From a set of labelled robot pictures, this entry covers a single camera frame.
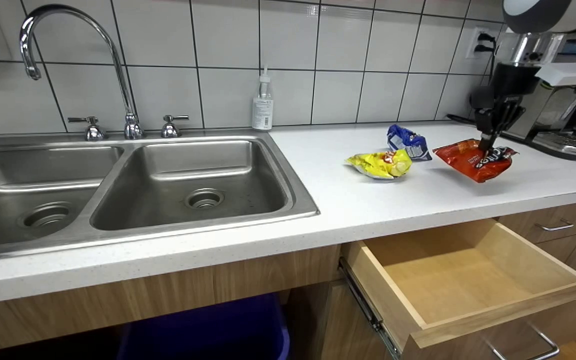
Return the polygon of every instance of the electrical outlet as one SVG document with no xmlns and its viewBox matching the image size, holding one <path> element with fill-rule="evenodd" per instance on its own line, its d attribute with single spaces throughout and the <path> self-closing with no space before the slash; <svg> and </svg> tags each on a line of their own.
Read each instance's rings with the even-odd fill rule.
<svg viewBox="0 0 576 360">
<path fill-rule="evenodd" d="M 482 55 L 481 52 L 475 52 L 475 47 L 480 44 L 484 44 L 483 41 L 477 41 L 477 38 L 480 37 L 481 33 L 490 33 L 490 29 L 487 27 L 477 26 L 472 31 L 472 36 L 470 38 L 470 45 L 468 45 L 468 51 L 466 51 L 466 59 L 479 59 Z"/>
</svg>

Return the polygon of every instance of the yellow chip bag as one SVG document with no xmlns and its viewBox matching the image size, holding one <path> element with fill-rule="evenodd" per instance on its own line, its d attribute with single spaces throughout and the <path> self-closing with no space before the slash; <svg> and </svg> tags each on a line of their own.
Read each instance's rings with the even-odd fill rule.
<svg viewBox="0 0 576 360">
<path fill-rule="evenodd" d="M 359 173 L 373 179 L 392 180 L 406 174 L 412 160 L 405 149 L 395 152 L 357 153 L 345 160 Z"/>
</svg>

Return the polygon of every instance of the double sink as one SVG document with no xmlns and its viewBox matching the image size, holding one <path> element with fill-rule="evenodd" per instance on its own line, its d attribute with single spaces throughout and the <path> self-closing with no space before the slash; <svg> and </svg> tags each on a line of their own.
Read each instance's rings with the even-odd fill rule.
<svg viewBox="0 0 576 360">
<path fill-rule="evenodd" d="M 0 256 L 317 214 L 272 138 L 252 130 L 82 141 L 0 137 Z"/>
</svg>

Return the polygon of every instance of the white tile wall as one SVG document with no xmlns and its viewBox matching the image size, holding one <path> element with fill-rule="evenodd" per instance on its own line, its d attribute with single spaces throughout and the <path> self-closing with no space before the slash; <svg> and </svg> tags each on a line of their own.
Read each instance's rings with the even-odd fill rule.
<svg viewBox="0 0 576 360">
<path fill-rule="evenodd" d="M 0 0 L 13 55 L 0 62 L 0 133 L 85 127 L 62 116 L 97 116 L 105 129 L 121 130 L 124 105 L 106 44 L 80 19 L 41 21 L 35 57 L 48 71 L 38 81 L 26 77 L 19 27 L 52 2 Z M 473 29 L 496 36 L 503 25 L 501 0 L 59 2 L 89 13 L 114 39 L 128 64 L 131 102 L 152 130 L 165 114 L 188 114 L 181 128 L 249 126 L 263 64 L 277 126 L 463 115 L 467 92 L 489 66 L 488 54 L 466 59 Z"/>
</svg>

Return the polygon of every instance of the blue chip bag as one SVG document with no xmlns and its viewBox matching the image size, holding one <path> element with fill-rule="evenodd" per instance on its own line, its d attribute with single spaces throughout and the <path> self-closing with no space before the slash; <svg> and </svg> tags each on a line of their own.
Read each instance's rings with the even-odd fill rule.
<svg viewBox="0 0 576 360">
<path fill-rule="evenodd" d="M 388 146 L 393 151 L 406 150 L 410 159 L 414 162 L 425 162 L 432 160 L 426 138 L 418 135 L 399 125 L 392 125 L 388 128 Z"/>
</svg>

